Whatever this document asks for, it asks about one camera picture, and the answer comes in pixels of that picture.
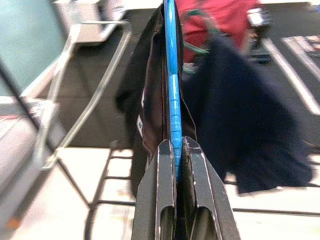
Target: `tile floor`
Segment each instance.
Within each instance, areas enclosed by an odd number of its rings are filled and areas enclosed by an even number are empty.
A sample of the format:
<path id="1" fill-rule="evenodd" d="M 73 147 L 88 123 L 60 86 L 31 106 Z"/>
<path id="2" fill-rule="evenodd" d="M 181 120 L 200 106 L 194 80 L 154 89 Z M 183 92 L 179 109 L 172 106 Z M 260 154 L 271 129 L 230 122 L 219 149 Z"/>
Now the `tile floor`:
<path id="1" fill-rule="evenodd" d="M 66 148 L 59 152 L 70 172 L 92 200 L 109 150 L 105 148 Z M 117 156 L 130 156 L 130 150 L 116 152 Z M 312 156 L 320 163 L 320 156 Z M 110 161 L 107 175 L 126 177 L 131 160 L 115 158 Z M 320 184 L 318 175 L 312 181 Z M 260 194 L 238 196 L 236 187 L 226 185 L 230 203 L 234 208 L 260 208 L 295 210 L 320 214 L 320 189 L 284 188 Z M 107 180 L 103 200 L 133 201 L 127 181 Z M 101 205 L 92 231 L 93 240 L 130 240 L 134 207 Z M 21 226 L 7 230 L 0 240 L 82 240 L 88 209 L 64 178 L 58 167 L 49 174 L 34 200 L 26 210 Z M 320 217 L 280 214 L 235 212 L 234 217 L 242 240 L 319 240 Z"/>

